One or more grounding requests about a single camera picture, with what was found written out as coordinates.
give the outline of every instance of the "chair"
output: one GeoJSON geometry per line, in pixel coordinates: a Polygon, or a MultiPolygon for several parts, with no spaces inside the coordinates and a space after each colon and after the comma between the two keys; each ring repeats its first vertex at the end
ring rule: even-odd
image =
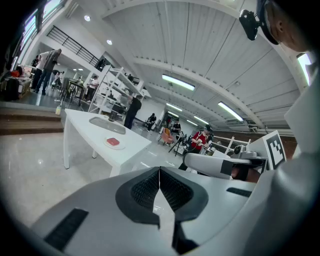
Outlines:
{"type": "Polygon", "coordinates": [[[174,137],[172,137],[170,130],[168,128],[163,129],[161,137],[159,138],[158,142],[163,139],[163,145],[165,143],[171,144],[174,141],[174,137]]]}

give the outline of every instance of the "ceiling light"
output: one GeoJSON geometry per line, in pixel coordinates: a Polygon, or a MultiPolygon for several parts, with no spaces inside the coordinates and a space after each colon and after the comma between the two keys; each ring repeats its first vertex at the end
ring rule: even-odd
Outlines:
{"type": "Polygon", "coordinates": [[[168,111],[168,113],[171,114],[171,115],[173,115],[173,116],[175,116],[175,117],[177,117],[177,118],[179,117],[177,114],[174,114],[174,113],[172,113],[172,112],[170,112],[170,111],[168,111]]]}
{"type": "Polygon", "coordinates": [[[222,107],[223,109],[225,109],[226,111],[228,111],[231,115],[233,115],[236,119],[238,119],[239,121],[243,121],[243,119],[241,118],[240,115],[238,115],[236,112],[234,112],[230,107],[228,107],[226,104],[224,104],[222,101],[220,101],[218,103],[218,105],[220,107],[222,107]]]}
{"type": "Polygon", "coordinates": [[[299,58],[298,58],[298,62],[300,63],[300,66],[303,70],[303,73],[304,73],[304,76],[305,76],[305,79],[306,79],[306,82],[308,83],[308,86],[310,85],[310,80],[309,80],[309,75],[308,75],[308,72],[307,72],[307,68],[306,68],[306,65],[310,65],[311,64],[311,61],[309,59],[309,56],[308,54],[303,54],[301,55],[299,58]]]}
{"type": "Polygon", "coordinates": [[[173,77],[171,77],[171,76],[168,76],[168,75],[166,75],[166,74],[163,74],[163,75],[162,75],[162,79],[163,79],[163,80],[166,80],[166,81],[168,81],[168,82],[174,83],[174,84],[176,84],[176,85],[178,85],[178,86],[182,86],[182,87],[184,87],[184,88],[187,88],[187,89],[189,89],[189,90],[191,90],[191,91],[193,91],[193,90],[195,89],[195,87],[194,87],[193,85],[188,84],[188,83],[186,83],[186,82],[184,82],[184,81],[181,81],[181,80],[179,80],[179,79],[173,78],[173,77]]]}
{"type": "Polygon", "coordinates": [[[171,108],[173,108],[173,109],[175,109],[175,110],[182,111],[182,109],[177,108],[176,106],[170,105],[169,103],[167,103],[166,105],[171,107],[171,108]]]}
{"type": "Polygon", "coordinates": [[[189,122],[190,124],[193,124],[194,126],[198,126],[197,124],[195,124],[194,122],[191,122],[189,120],[187,120],[187,122],[189,122]]]}
{"type": "Polygon", "coordinates": [[[198,119],[199,121],[201,121],[201,122],[203,122],[203,123],[205,123],[206,125],[208,125],[208,124],[209,124],[208,122],[206,122],[206,121],[202,120],[201,118],[199,118],[199,117],[197,117],[197,116],[194,116],[194,118],[195,118],[195,119],[198,119]]]}

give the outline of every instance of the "step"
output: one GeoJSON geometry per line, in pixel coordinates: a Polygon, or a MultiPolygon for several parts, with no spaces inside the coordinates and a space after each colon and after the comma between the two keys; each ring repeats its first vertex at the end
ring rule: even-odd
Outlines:
{"type": "Polygon", "coordinates": [[[35,120],[0,120],[1,135],[63,133],[61,122],[35,120]]]}
{"type": "Polygon", "coordinates": [[[56,115],[54,112],[6,107],[0,108],[0,119],[51,122],[61,121],[61,117],[56,115]]]}

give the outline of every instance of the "red shirt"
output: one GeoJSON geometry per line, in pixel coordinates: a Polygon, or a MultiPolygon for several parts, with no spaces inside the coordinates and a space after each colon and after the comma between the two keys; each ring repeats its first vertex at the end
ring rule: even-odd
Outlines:
{"type": "MultiPolygon", "coordinates": [[[[199,140],[199,139],[202,140],[202,144],[206,144],[207,143],[206,136],[203,135],[202,131],[198,131],[192,138],[195,139],[196,141],[199,140]]],[[[196,143],[192,142],[191,143],[191,147],[192,148],[195,147],[195,149],[201,150],[202,146],[201,145],[197,145],[196,143]]]]}

